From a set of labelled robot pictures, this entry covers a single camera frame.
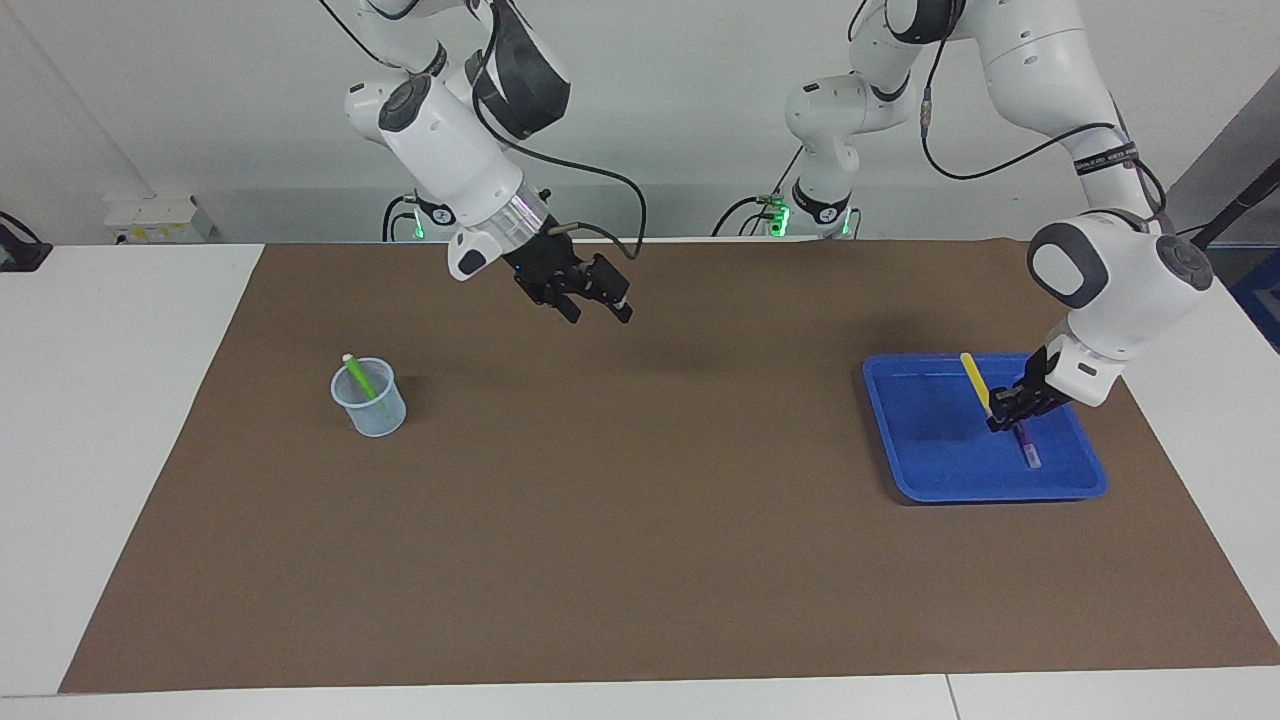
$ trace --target purple marker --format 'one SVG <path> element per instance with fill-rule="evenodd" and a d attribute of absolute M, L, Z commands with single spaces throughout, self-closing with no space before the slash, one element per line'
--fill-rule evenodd
<path fill-rule="evenodd" d="M 1036 450 L 1036 443 L 1032 442 L 1032 434 L 1027 432 L 1027 428 L 1021 423 L 1014 425 L 1014 437 L 1018 438 L 1018 445 L 1023 446 L 1023 456 L 1027 457 L 1027 465 L 1032 470 L 1041 469 L 1039 451 Z"/>

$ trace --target plastic cup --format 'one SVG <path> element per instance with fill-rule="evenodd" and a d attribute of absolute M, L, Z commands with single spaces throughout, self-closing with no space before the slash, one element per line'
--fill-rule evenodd
<path fill-rule="evenodd" d="M 404 424 L 404 400 L 396 387 L 396 372 L 378 357 L 361 357 L 358 363 L 378 397 L 369 400 L 346 366 L 334 374 L 329 392 L 333 395 L 333 401 L 351 415 L 351 421 L 360 434 L 387 437 Z"/>

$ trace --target white table surface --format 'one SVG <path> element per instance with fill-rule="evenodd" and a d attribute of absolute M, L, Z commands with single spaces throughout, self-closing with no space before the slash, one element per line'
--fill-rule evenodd
<path fill-rule="evenodd" d="M 47 697 L 261 246 L 60 247 L 0 275 L 0 717 L 1280 717 L 1280 669 Z M 1280 626 L 1280 356 L 1221 287 L 1126 379 Z"/>

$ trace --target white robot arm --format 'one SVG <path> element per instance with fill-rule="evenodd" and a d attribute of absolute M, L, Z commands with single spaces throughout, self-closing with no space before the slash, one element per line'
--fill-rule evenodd
<path fill-rule="evenodd" d="M 797 210 L 823 234 L 835 233 L 858 170 L 850 137 L 910 115 L 920 94 L 909 74 L 924 45 L 975 40 L 996 109 L 1066 149 L 1089 205 L 1039 231 L 1028 249 L 1032 277 L 1070 311 L 1023 379 L 992 391 L 992 429 L 1073 398 L 1101 405 L 1125 365 L 1203 297 L 1213 272 L 1190 242 L 1160 232 L 1139 174 L 1144 165 L 1093 63 L 1074 0 L 870 0 L 864 10 L 850 44 L 852 74 L 808 83 L 787 101 L 787 126 L 805 147 L 792 188 Z M 924 140 L 931 111 L 927 88 Z"/>
<path fill-rule="evenodd" d="M 483 51 L 448 73 L 443 46 L 428 60 L 398 47 L 390 23 L 426 18 L 463 5 L 490 32 Z M 404 70 L 398 83 L 364 82 L 347 94 L 347 118 L 362 137 L 383 145 L 408 169 L 425 195 L 419 211 L 457 218 L 449 242 L 449 272 L 466 281 L 503 259 L 516 283 L 539 305 L 576 323 L 581 310 L 570 296 L 605 305 L 621 322 L 631 319 L 630 283 L 602 255 L 586 263 L 534 192 L 524 172 L 477 117 L 481 106 L 506 133 L 530 137 L 564 115 L 570 83 L 511 0 L 357 0 L 370 45 L 384 64 Z"/>

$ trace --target black cable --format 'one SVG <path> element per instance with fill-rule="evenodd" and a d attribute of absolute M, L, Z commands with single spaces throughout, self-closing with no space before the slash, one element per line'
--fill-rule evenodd
<path fill-rule="evenodd" d="M 728 219 L 733 215 L 733 213 L 737 213 L 737 210 L 740 208 L 746 208 L 751 202 L 755 202 L 755 200 L 756 199 L 755 199 L 754 195 L 751 197 L 744 197 L 744 199 L 739 200 L 737 202 L 735 202 L 733 205 L 731 205 L 728 210 L 724 210 L 724 214 L 721 215 L 719 222 L 716 223 L 716 229 L 712 231 L 712 237 L 719 236 L 721 228 L 724 227 L 724 223 L 728 222 Z"/>
<path fill-rule="evenodd" d="M 390 242 L 392 213 L 394 213 L 396 208 L 399 208 L 402 202 L 408 202 L 408 201 L 404 200 L 403 195 L 397 196 L 396 200 L 392 200 L 387 205 L 387 211 L 383 213 L 383 242 Z"/>
<path fill-rule="evenodd" d="M 769 219 L 769 217 L 765 215 L 764 213 L 756 213 L 755 215 L 751 215 L 750 218 L 742 220 L 742 227 L 737 228 L 737 237 L 746 236 L 746 225 L 751 220 L 755 220 L 755 225 L 759 227 L 760 220 L 767 220 L 767 219 Z M 751 228 L 751 234 L 749 237 L 755 237 L 755 228 Z"/>
<path fill-rule="evenodd" d="M 479 73 L 484 72 L 484 69 L 489 67 L 489 61 L 493 59 L 493 51 L 494 51 L 494 49 L 498 45 L 498 33 L 499 33 L 500 24 L 502 24 L 502 18 L 500 18 L 500 14 L 498 13 L 497 5 L 494 5 L 493 6 L 493 28 L 489 32 L 489 45 L 485 47 L 484 55 L 480 58 L 480 65 L 479 65 L 479 69 L 476 72 L 476 81 L 480 79 L 480 74 Z M 522 146 L 517 145 L 516 142 L 512 142 L 512 141 L 507 140 L 502 133 L 499 133 L 498 131 L 495 131 L 493 128 L 493 126 L 489 124 L 489 120 L 484 117 L 484 111 L 480 109 L 480 94 L 476 91 L 474 82 L 472 82 L 472 86 L 471 86 L 471 109 L 475 111 L 476 118 L 480 119 L 480 124 L 483 124 L 484 128 L 486 131 L 489 131 L 489 135 L 492 135 L 498 142 L 506 145 L 507 147 L 515 150 L 516 152 L 520 152 L 521 155 L 525 155 L 527 158 L 532 158 L 534 160 L 541 160 L 543 163 L 548 163 L 548 164 L 552 164 L 552 165 L 559 165 L 562 168 L 568 168 L 571 170 L 580 170 L 580 172 L 584 172 L 584 173 L 591 173 L 591 174 L 595 174 L 595 176 L 600 176 L 600 177 L 605 177 L 605 178 L 609 178 L 609 179 L 614 179 L 614 181 L 618 181 L 618 182 L 626 184 L 627 187 L 630 187 L 631 192 L 635 193 L 636 200 L 640 201 L 640 228 L 636 232 L 636 246 L 635 246 L 635 250 L 631 251 L 631 252 L 625 252 L 625 255 L 626 255 L 627 260 L 635 260 L 636 258 L 640 256 L 640 250 L 644 249 L 645 231 L 649 227 L 649 201 L 645 199 L 644 191 L 640 190 L 640 186 L 636 184 L 635 181 L 632 181 L 631 178 L 628 178 L 628 177 L 626 177 L 626 176 L 623 176 L 621 173 L 616 173 L 613 170 L 607 170 L 604 168 L 596 168 L 594 165 L 585 165 L 582 163 L 575 163 L 572 160 L 564 160 L 562 158 L 554 158 L 552 155 L 544 155 L 541 152 L 538 152 L 535 150 L 529 150 L 527 147 L 522 147 Z M 579 223 L 579 224 L 582 225 L 584 228 L 588 227 L 585 223 Z"/>
<path fill-rule="evenodd" d="M 1027 160 L 1028 158 L 1030 158 L 1033 155 L 1043 152 L 1044 150 L 1048 150 L 1050 147 L 1057 145 L 1059 142 L 1062 142 L 1064 140 L 1066 140 L 1066 138 L 1069 138 L 1071 136 L 1075 136 L 1075 135 L 1079 135 L 1082 132 L 1087 132 L 1087 131 L 1091 131 L 1091 129 L 1103 129 L 1103 128 L 1105 129 L 1115 129 L 1116 128 L 1111 123 L 1087 123 L 1087 124 L 1083 124 L 1083 126 L 1080 126 L 1080 127 L 1078 127 L 1075 129 L 1064 132 L 1062 135 L 1060 135 L 1060 136 L 1057 136 L 1057 137 L 1055 137 L 1052 140 L 1047 140 L 1047 141 L 1037 145 L 1036 147 L 1028 150 L 1027 152 L 1023 152 L 1021 155 L 1019 155 L 1019 156 L 1016 156 L 1016 158 L 1014 158 L 1011 160 L 1001 163 L 1001 164 L 998 164 L 996 167 L 992 167 L 992 168 L 987 168 L 986 170 L 982 170 L 979 173 L 968 173 L 968 174 L 952 173 L 952 172 L 947 170 L 946 168 L 943 168 L 942 165 L 940 165 L 938 161 L 933 159 L 933 152 L 929 151 L 929 124 L 932 123 L 932 114 L 933 114 L 933 78 L 934 78 L 934 76 L 937 76 L 938 65 L 942 64 L 942 51 L 947 46 L 947 40 L 951 37 L 951 33 L 955 31 L 956 23 L 960 20 L 959 5 L 960 5 L 959 3 L 955 3 L 955 1 L 951 3 L 951 18 L 947 20 L 947 32 L 946 32 L 946 35 L 942 36 L 942 40 L 938 41 L 938 51 L 933 56 L 933 65 L 929 67 L 929 76 L 924 81 L 924 102 L 922 105 L 922 113 L 920 113 L 920 147 L 924 150 L 924 158 L 929 161 L 929 165 L 932 165 L 934 170 L 937 170 L 943 177 L 947 177 L 947 178 L 951 178 L 951 179 L 956 179 L 956 181 L 970 181 L 970 179 L 984 178 L 987 176 L 993 176 L 993 174 L 996 174 L 996 173 L 998 173 L 1001 170 L 1009 169 L 1009 168 L 1016 165 L 1018 163 L 1021 163 L 1023 160 Z M 1149 177 L 1155 178 L 1155 174 L 1151 173 L 1149 169 L 1147 170 L 1147 173 L 1148 173 Z"/>
<path fill-rule="evenodd" d="M 773 195 L 777 195 L 777 193 L 782 192 L 782 183 L 785 183 L 787 181 L 787 176 L 791 174 L 791 169 L 796 167 L 796 161 L 800 160 L 800 154 L 801 152 L 804 152 L 804 143 L 800 143 L 800 147 L 796 149 L 796 154 L 792 155 L 791 156 L 791 161 L 787 163 L 786 169 L 783 169 L 782 174 L 778 176 L 778 182 L 776 182 L 773 184 Z M 758 229 L 760 229 L 759 220 L 756 220 L 755 225 L 751 227 L 751 234 L 754 236 L 755 231 L 758 231 Z"/>
<path fill-rule="evenodd" d="M 564 231 L 564 232 L 572 232 L 575 229 L 591 231 L 591 232 L 599 234 L 600 237 L 604 237 L 604 238 L 609 240 L 611 242 L 613 242 L 613 245 L 618 246 L 618 250 L 622 251 L 622 255 L 627 260 L 635 260 L 636 256 L 640 254 L 640 249 L 639 247 L 636 249 L 635 252 L 627 250 L 627 246 L 623 245 L 621 240 L 618 240 L 618 236 L 616 236 L 612 232 L 602 228 L 600 225 L 593 225 L 591 223 L 584 223 L 584 222 L 575 222 L 575 223 L 570 223 L 567 227 L 570 229 Z"/>
<path fill-rule="evenodd" d="M 1193 228 L 1187 228 L 1187 229 L 1184 229 L 1184 231 L 1178 231 L 1178 232 L 1175 232 L 1174 234 L 1187 234 L 1187 233 L 1189 233 L 1189 232 L 1197 232 L 1197 231 L 1202 231 L 1202 229 L 1204 229 L 1204 228 L 1207 228 L 1207 227 L 1208 227 L 1208 223 L 1201 223 L 1201 224 L 1198 224 L 1198 225 L 1196 225 L 1196 227 L 1193 227 Z"/>
<path fill-rule="evenodd" d="M 329 6 L 329 3 L 326 0 L 319 0 L 319 3 L 321 5 L 324 5 L 325 12 L 329 13 L 329 17 L 333 18 L 333 22 L 338 23 L 338 27 L 342 28 L 342 32 L 346 32 L 347 37 L 349 37 L 352 42 L 355 42 L 356 45 L 358 45 L 360 49 L 365 51 L 365 55 L 369 55 L 379 65 L 385 65 L 388 68 L 393 68 L 393 69 L 397 69 L 397 70 L 403 70 L 404 69 L 404 68 L 397 65 L 396 63 L 389 63 L 387 60 L 383 60 L 372 50 L 370 50 L 369 46 L 365 45 L 365 42 L 362 40 L 360 40 L 360 37 L 355 32 L 351 32 L 351 28 L 347 27 L 347 23 L 342 22 L 342 18 L 338 17 L 338 13 L 333 12 L 333 8 Z"/>
<path fill-rule="evenodd" d="M 1124 122 L 1124 113 L 1120 111 L 1120 104 L 1116 102 L 1115 95 L 1112 95 L 1110 92 L 1107 95 L 1111 96 L 1111 106 L 1115 108 L 1116 119 L 1120 120 L 1120 131 L 1124 133 L 1124 137 L 1129 137 L 1129 123 Z M 1148 177 L 1151 177 L 1156 182 L 1157 186 L 1160 186 L 1160 181 L 1156 179 L 1155 174 L 1152 174 L 1151 168 L 1147 168 L 1146 174 Z M 1151 223 L 1152 220 L 1158 219 L 1160 214 L 1165 211 L 1166 206 L 1169 205 L 1169 199 L 1167 199 L 1167 196 L 1165 196 L 1165 199 L 1161 200 L 1157 196 L 1155 200 L 1152 200 L 1152 197 L 1151 197 L 1151 190 L 1147 188 L 1147 181 L 1142 176 L 1143 176 L 1143 170 L 1139 169 L 1138 170 L 1138 182 L 1142 184 L 1142 195 L 1143 195 L 1143 197 L 1147 199 L 1147 208 L 1151 208 L 1152 204 L 1156 204 L 1156 205 L 1160 206 L 1160 209 L 1156 210 L 1156 213 L 1151 217 L 1151 219 L 1143 220 L 1146 223 Z M 1138 231 L 1138 232 L 1143 232 L 1144 228 L 1134 228 L 1134 229 Z"/>
<path fill-rule="evenodd" d="M 388 20 L 402 20 L 410 13 L 413 12 L 413 8 L 417 8 L 417 0 L 413 0 L 412 3 L 410 3 L 408 6 L 404 8 L 403 10 L 401 10 L 399 13 L 388 13 L 387 10 L 383 10 L 381 8 L 379 8 L 378 5 L 375 5 L 372 1 L 369 3 L 369 6 L 372 8 L 375 13 L 378 13 L 379 15 L 387 18 Z"/>
<path fill-rule="evenodd" d="M 942 168 L 941 165 L 938 165 L 937 160 L 933 159 L 933 154 L 929 152 L 928 133 L 923 133 L 923 132 L 920 133 L 920 146 L 924 149 L 924 158 L 929 161 L 931 165 L 933 165 L 934 170 L 937 170 L 942 176 L 948 177 L 951 179 L 970 181 L 970 179 L 984 178 L 987 176 L 993 176 L 993 174 L 996 174 L 996 173 L 998 173 L 1001 170 L 1006 170 L 1006 169 L 1016 165 L 1018 163 L 1021 163 L 1023 160 L 1030 158 L 1032 155 L 1037 155 L 1039 152 L 1043 152 L 1044 150 L 1048 150 L 1050 147 L 1057 145 L 1059 142 L 1062 142 L 1064 140 L 1066 140 L 1066 138 L 1069 138 L 1069 137 L 1071 137 L 1074 135 L 1079 135 L 1082 132 L 1087 132 L 1087 131 L 1091 131 L 1091 129 L 1102 129 L 1102 128 L 1115 129 L 1115 126 L 1111 124 L 1111 123 L 1088 123 L 1088 124 L 1083 124 L 1083 126 L 1080 126 L 1080 127 L 1078 127 L 1078 128 L 1075 128 L 1073 131 L 1064 132 L 1062 135 L 1060 135 L 1060 136 L 1057 136 L 1057 137 L 1055 137 L 1052 140 L 1047 140 L 1047 141 L 1037 145 L 1036 147 L 1028 150 L 1027 152 L 1023 152 L 1021 155 L 1019 155 L 1019 156 L 1016 156 L 1016 158 L 1014 158 L 1011 160 L 1001 163 L 1001 164 L 998 164 L 998 165 L 996 165 L 993 168 L 987 168 L 986 170 L 982 170 L 980 173 L 970 173 L 970 174 L 952 173 L 952 172 Z"/>
<path fill-rule="evenodd" d="M 854 208 L 850 213 L 858 213 L 858 224 L 854 227 L 854 237 L 850 240 L 858 240 L 858 233 L 863 229 L 863 211 L 859 208 Z"/>
<path fill-rule="evenodd" d="M 1160 178 L 1156 177 L 1156 173 L 1151 172 L 1151 168 L 1147 167 L 1146 163 L 1134 158 L 1133 167 L 1137 168 L 1140 174 L 1146 174 L 1151 179 L 1151 184 L 1156 186 L 1156 195 L 1160 197 L 1160 202 L 1156 205 L 1156 210 L 1151 214 L 1151 217 L 1143 220 L 1144 223 L 1152 223 L 1169 209 L 1169 193 L 1165 192 L 1165 186 L 1161 184 Z"/>
<path fill-rule="evenodd" d="M 413 220 L 417 223 L 417 215 L 413 213 L 401 213 L 399 215 L 396 215 L 396 219 L 392 220 L 392 242 L 396 242 L 396 223 L 401 220 Z"/>
<path fill-rule="evenodd" d="M 13 225 L 13 227 L 20 229 L 22 232 L 27 233 L 27 236 L 29 236 L 31 240 L 36 241 L 37 243 L 40 242 L 40 237 L 35 232 L 32 232 L 32 229 L 28 228 L 26 225 L 26 223 L 23 223 L 18 218 L 14 218 L 9 213 L 4 213 L 4 211 L 0 211 L 0 218 L 4 218 L 4 220 L 8 222 L 10 225 Z"/>
<path fill-rule="evenodd" d="M 865 8 L 867 8 L 867 0 L 863 0 L 863 3 L 860 5 L 858 5 L 858 9 L 854 10 L 854 19 L 849 20 L 849 41 L 850 42 L 854 41 L 854 26 L 858 24 L 858 15 L 861 15 L 863 14 L 863 9 L 865 9 Z"/>
<path fill-rule="evenodd" d="M 1280 159 L 1271 163 L 1240 195 L 1235 196 L 1235 200 L 1226 208 L 1222 208 L 1217 215 L 1213 215 L 1213 219 L 1204 225 L 1204 229 L 1196 233 L 1196 237 L 1192 238 L 1192 245 L 1201 250 L 1207 250 L 1213 241 L 1221 237 L 1245 213 L 1265 202 L 1276 188 L 1280 188 Z"/>

